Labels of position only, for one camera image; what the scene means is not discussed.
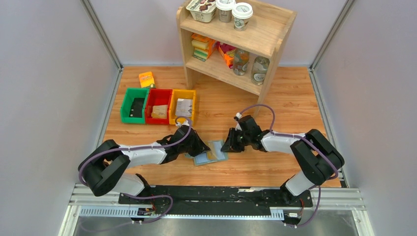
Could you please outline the teal card holder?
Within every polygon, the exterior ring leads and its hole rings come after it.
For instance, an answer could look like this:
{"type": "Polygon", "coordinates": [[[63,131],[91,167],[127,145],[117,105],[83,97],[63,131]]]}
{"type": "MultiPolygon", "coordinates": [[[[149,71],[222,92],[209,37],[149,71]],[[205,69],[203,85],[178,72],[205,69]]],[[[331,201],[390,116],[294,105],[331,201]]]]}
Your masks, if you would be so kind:
{"type": "Polygon", "coordinates": [[[229,159],[228,154],[221,151],[223,145],[223,140],[208,141],[207,146],[210,148],[208,152],[199,154],[195,157],[186,153],[185,157],[188,159],[193,159],[195,166],[227,161],[229,159]]]}

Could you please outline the tan card with logo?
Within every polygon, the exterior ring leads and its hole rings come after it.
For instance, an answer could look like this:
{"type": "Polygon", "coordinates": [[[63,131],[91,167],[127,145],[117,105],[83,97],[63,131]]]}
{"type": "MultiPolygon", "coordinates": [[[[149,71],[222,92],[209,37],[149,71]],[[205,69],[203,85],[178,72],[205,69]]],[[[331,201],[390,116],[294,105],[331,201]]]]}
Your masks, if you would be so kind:
{"type": "Polygon", "coordinates": [[[152,106],[151,117],[155,119],[167,118],[168,105],[155,105],[152,106]]]}

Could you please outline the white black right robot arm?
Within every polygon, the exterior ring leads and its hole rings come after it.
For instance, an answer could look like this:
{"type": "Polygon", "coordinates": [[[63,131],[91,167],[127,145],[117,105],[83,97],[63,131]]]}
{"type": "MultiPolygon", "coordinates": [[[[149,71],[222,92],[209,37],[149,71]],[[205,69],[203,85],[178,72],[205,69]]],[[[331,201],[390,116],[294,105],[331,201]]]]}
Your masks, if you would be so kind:
{"type": "Polygon", "coordinates": [[[261,130],[251,115],[236,116],[237,126],[230,128],[222,152],[243,152],[246,146],[262,152],[293,154],[301,171],[281,187],[283,199],[292,200],[312,187],[337,177],[345,160],[339,151],[317,129],[307,133],[288,134],[261,130]]]}

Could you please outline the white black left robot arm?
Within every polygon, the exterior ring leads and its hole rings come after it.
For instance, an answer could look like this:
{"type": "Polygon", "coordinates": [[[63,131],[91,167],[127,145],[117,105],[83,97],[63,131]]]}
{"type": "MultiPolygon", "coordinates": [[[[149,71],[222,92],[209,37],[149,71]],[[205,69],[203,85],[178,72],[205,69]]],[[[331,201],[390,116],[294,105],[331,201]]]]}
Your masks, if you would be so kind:
{"type": "Polygon", "coordinates": [[[210,151],[188,124],[181,125],[174,134],[148,145],[119,145],[113,139],[103,142],[78,167],[80,182],[99,197],[111,191],[137,196],[146,183],[140,174],[127,174],[129,168],[166,164],[187,153],[195,157],[210,151]]]}

